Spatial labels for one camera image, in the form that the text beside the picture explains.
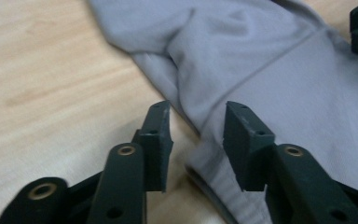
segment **gray fabric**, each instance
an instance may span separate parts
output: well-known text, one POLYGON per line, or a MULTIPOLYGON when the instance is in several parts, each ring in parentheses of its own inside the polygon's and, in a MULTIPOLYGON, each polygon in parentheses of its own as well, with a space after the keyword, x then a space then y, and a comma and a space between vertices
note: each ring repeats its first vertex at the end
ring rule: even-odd
POLYGON ((200 132, 189 158, 240 223, 270 222, 241 192, 222 149, 226 101, 250 106, 277 143, 307 148, 358 189, 358 56, 296 0, 90 0, 107 41, 126 50, 200 132))

